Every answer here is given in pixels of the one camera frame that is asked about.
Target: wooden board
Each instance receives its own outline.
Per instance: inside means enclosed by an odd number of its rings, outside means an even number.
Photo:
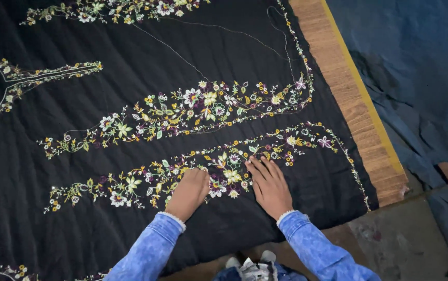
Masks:
[[[326,1],[290,0],[290,5],[349,125],[380,206],[403,200],[408,179]]]

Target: hand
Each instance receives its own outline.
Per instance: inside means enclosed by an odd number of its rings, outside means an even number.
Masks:
[[[250,156],[252,163],[245,162],[252,174],[255,199],[267,214],[279,220],[282,214],[293,210],[291,194],[278,165],[264,156],[260,159],[264,164],[254,156]]]
[[[165,212],[188,220],[210,192],[210,176],[198,168],[188,169],[176,187]]]

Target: jacket sleeve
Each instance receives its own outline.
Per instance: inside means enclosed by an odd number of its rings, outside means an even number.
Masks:
[[[380,280],[373,271],[356,264],[349,252],[333,245],[301,212],[282,215],[277,225],[305,267],[320,281]]]
[[[158,213],[104,281],[156,280],[184,230],[184,223],[176,217]]]

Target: yellow tape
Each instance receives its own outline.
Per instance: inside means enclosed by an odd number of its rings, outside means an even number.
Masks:
[[[335,19],[333,18],[333,15],[331,14],[330,8],[328,7],[326,0],[321,0],[321,4],[323,5],[323,9],[324,9],[324,12],[325,12],[328,20],[330,21],[331,28],[333,29],[333,33],[335,34],[335,37],[337,38],[338,44],[340,45],[342,54],[345,58],[345,61],[347,62],[347,65],[349,66],[352,77],[354,78],[357,88],[359,89],[361,98],[363,99],[366,107],[368,108],[368,113],[370,114],[373,125],[375,126],[375,129],[377,130],[378,137],[380,137],[382,146],[385,148],[385,150],[387,151],[387,154],[389,155],[389,161],[390,161],[392,167],[396,170],[396,172],[398,174],[404,174],[404,169],[401,165],[401,162],[399,161],[396,151],[394,150],[394,148],[392,147],[392,144],[390,143],[389,136],[387,135],[387,132],[385,131],[385,128],[382,124],[382,120],[380,120],[377,110],[375,109],[375,106],[373,105],[373,102],[371,101],[370,95],[369,95],[368,91],[366,90],[366,86],[364,85],[363,80],[361,79],[361,76],[359,76],[356,65],[354,64],[354,61],[352,61],[352,58],[349,54],[349,50],[347,49],[347,46],[345,45],[344,39],[342,38],[342,35],[340,34],[340,31],[337,27],[337,24],[335,23]]]

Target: white shoe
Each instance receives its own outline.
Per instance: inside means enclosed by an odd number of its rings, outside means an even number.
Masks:
[[[271,263],[274,263],[276,261],[276,255],[269,250],[265,250],[260,257],[260,261],[270,261]]]
[[[226,262],[226,268],[228,269],[230,267],[236,267],[237,269],[239,269],[241,267],[241,264],[237,258],[231,257]]]

